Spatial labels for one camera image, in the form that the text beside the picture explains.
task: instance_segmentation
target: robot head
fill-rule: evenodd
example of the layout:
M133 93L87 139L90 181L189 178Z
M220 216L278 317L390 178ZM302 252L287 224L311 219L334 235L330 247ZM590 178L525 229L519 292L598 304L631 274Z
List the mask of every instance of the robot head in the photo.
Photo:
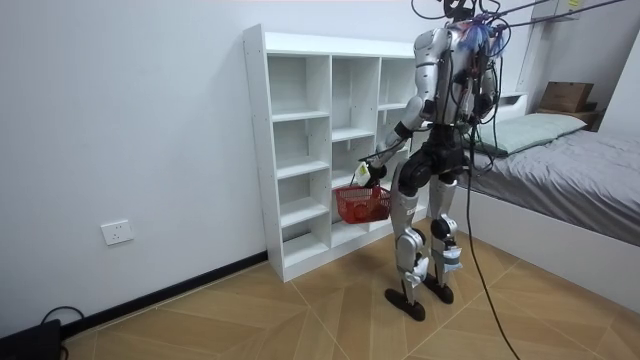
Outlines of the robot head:
M471 8L464 7L467 0L438 0L442 1L444 14L447 18L453 19L454 22L472 19L475 15L475 6Z

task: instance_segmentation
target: white bed frame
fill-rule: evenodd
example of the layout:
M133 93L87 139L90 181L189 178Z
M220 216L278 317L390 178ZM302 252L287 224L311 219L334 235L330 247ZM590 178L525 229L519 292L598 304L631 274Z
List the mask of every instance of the white bed frame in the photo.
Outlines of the white bed frame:
M509 96L520 99L507 101L498 121L525 113L526 95ZM468 233L466 201L458 188L450 215ZM475 238L640 312L640 247L475 191L471 226Z

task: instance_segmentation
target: white bookshelf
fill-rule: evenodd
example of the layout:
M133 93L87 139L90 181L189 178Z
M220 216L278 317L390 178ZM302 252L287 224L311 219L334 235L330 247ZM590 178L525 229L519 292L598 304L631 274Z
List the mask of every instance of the white bookshelf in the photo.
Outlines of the white bookshelf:
M288 281L391 233L389 220L343 222L333 190L351 183L415 93L413 49L260 25L245 30L244 49L269 261ZM411 151L389 162L384 185Z

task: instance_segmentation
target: humanoid robot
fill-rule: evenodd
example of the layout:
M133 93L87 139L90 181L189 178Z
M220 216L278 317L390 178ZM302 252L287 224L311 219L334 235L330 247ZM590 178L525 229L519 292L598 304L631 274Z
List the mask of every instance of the humanoid robot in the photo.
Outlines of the humanoid robot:
M465 35L473 17L460 8L455 22L427 31L414 43L417 94L412 97L401 120L386 138L376 145L376 154L365 164L368 175L360 180L373 186L386 174L385 163L402 149L413 132L425 121L432 126L428 140L408 160L395 169L391 185L391 223L396 237L396 265L402 292L387 289L385 297L416 321L425 319L425 310L417 301L415 287L423 283L444 303L453 303L453 291L447 285L451 271L460 268L461 249L456 244L456 222L448 215L457 177L468 166L459 139L469 124L479 122L497 102L495 72L489 47L491 36L472 46ZM418 204L418 190L427 184L431 223L430 239L411 226ZM429 256L435 273L429 274Z

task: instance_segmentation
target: red plastic basket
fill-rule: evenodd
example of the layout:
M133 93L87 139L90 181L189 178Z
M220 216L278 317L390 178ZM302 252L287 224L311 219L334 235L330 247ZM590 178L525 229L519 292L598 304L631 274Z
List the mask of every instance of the red plastic basket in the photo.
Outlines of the red plastic basket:
M391 193L380 186L349 186L335 190L338 213L347 224L385 220L391 211Z

